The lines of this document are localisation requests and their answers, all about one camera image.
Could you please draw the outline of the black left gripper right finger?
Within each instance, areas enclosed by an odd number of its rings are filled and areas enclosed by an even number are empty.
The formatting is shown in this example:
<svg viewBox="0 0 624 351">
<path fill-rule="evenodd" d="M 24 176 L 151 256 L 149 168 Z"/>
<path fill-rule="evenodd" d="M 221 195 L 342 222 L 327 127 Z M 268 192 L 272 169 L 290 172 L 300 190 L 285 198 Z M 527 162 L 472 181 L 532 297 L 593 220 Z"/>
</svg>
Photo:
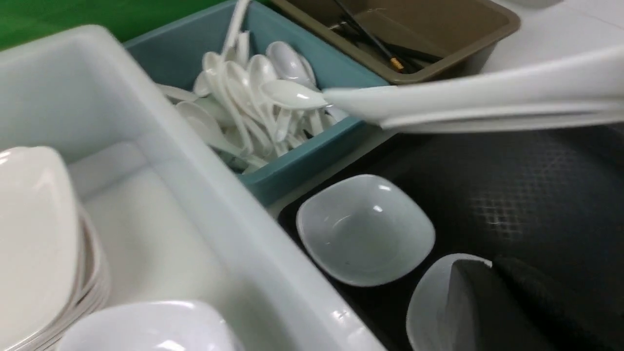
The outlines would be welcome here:
<svg viewBox="0 0 624 351">
<path fill-rule="evenodd" d="M 560 351 L 622 351 L 623 318 L 517 258 L 498 256 L 493 269 L 530 319 Z"/>
</svg>

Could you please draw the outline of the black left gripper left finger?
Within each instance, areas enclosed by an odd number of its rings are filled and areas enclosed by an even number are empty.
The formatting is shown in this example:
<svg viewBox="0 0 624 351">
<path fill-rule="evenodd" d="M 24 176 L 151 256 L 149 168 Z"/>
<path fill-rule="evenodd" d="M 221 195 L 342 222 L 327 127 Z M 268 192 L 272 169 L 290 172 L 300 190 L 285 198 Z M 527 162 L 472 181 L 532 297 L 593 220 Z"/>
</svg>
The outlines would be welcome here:
<svg viewBox="0 0 624 351">
<path fill-rule="evenodd" d="M 564 351 L 529 303 L 486 263 L 462 259 L 450 268 L 441 338 L 448 351 Z"/>
</svg>

